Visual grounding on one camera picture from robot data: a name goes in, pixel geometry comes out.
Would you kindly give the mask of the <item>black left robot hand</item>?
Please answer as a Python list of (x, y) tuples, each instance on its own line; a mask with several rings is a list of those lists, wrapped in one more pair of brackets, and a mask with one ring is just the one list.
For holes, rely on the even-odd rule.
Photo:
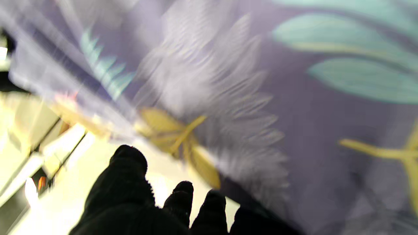
[(136, 148), (121, 145), (98, 176), (84, 211), (70, 235), (300, 235), (284, 222), (240, 207), (231, 229), (226, 221), (226, 198), (210, 190), (190, 224), (193, 184), (176, 185), (162, 208), (157, 207), (146, 180), (147, 160)]

